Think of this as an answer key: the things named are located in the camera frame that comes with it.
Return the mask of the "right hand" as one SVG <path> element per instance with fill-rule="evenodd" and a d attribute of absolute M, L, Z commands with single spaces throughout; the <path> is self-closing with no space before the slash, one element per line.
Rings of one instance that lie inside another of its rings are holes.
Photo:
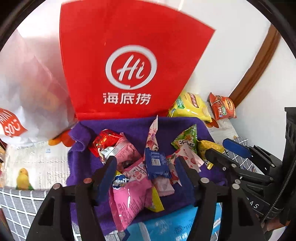
<path fill-rule="evenodd" d="M 282 224 L 279 219 L 271 219 L 271 220 L 268 220 L 267 222 L 263 222 L 261 224 L 261 227 L 263 229 L 263 232 L 266 233 L 272 230 L 277 230 L 279 228 L 288 226 L 289 223 L 290 221 L 287 221 L 285 224 Z"/>

